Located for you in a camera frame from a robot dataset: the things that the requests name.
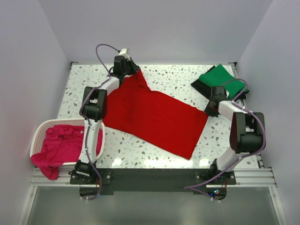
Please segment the red t shirt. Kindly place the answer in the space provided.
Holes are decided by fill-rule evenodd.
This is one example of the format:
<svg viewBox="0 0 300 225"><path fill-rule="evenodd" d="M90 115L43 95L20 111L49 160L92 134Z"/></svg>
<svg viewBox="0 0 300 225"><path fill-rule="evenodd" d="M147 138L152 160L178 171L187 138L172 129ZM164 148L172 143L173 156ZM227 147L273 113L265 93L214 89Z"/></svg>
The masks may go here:
<svg viewBox="0 0 300 225"><path fill-rule="evenodd" d="M104 124L190 159L207 119L205 112L151 90L138 71L108 95Z"/></svg>

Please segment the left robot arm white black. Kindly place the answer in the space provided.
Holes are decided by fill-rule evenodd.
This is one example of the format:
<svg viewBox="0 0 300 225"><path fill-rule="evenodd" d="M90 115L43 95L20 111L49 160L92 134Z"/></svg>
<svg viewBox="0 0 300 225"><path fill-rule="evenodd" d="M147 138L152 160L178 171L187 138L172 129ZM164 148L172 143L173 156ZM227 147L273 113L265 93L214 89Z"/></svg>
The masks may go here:
<svg viewBox="0 0 300 225"><path fill-rule="evenodd" d="M84 136L82 150L75 169L69 174L73 180L82 180L92 184L101 180L96 169L98 159L97 143L102 121L107 114L108 95L118 89L125 76L134 75L140 67L134 63L127 53L119 53L114 57L112 73L98 87L86 87L84 90L80 115L84 118Z"/></svg>

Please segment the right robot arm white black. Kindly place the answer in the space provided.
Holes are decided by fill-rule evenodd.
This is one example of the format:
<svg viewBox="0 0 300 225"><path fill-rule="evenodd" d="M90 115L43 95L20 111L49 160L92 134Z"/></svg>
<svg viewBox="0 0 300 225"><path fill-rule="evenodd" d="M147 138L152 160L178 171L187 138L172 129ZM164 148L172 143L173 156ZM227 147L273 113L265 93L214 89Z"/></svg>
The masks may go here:
<svg viewBox="0 0 300 225"><path fill-rule="evenodd" d="M204 112L211 117L223 115L231 121L229 148L216 158L209 170L202 175L205 184L220 184L225 179L225 173L232 172L240 161L264 150L264 114L250 111L230 100L223 86L211 88L209 103Z"/></svg>

